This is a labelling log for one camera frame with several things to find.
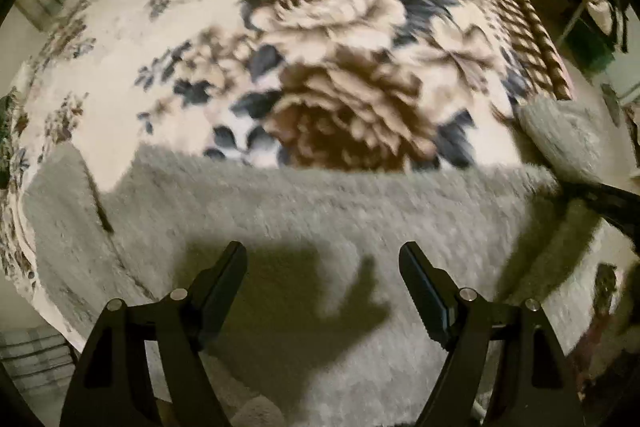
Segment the grey fluffy pants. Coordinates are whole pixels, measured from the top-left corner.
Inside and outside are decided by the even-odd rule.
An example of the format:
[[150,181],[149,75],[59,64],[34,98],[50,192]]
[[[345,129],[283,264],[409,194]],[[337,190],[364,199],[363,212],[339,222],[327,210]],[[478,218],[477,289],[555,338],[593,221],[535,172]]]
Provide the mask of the grey fluffy pants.
[[83,343],[111,298],[160,299],[241,242],[246,277],[205,343],[224,406],[262,395],[290,426],[414,421],[445,353],[402,283],[403,243],[487,298],[541,300],[564,350],[588,325],[598,220],[556,178],[600,173],[600,118],[538,98],[518,120],[544,165],[257,169],[144,146],[102,192],[79,150],[60,145],[22,196],[40,284]]

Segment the striped grey curtain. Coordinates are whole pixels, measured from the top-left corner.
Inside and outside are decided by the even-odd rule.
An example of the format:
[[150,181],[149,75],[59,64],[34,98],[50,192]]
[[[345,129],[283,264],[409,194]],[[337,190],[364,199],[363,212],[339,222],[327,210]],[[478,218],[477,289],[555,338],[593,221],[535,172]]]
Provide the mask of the striped grey curtain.
[[24,399],[58,399],[66,395],[76,359],[64,336],[40,326],[2,333],[1,365]]

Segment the floral cream brown blanket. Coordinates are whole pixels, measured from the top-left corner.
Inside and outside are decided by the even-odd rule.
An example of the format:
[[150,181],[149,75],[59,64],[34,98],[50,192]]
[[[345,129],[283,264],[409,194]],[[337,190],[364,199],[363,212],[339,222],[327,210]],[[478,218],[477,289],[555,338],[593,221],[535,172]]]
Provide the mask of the floral cream brown blanket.
[[191,272],[247,202],[393,173],[520,172],[570,76],[528,0],[67,0],[12,89],[6,273],[75,347],[118,284]]

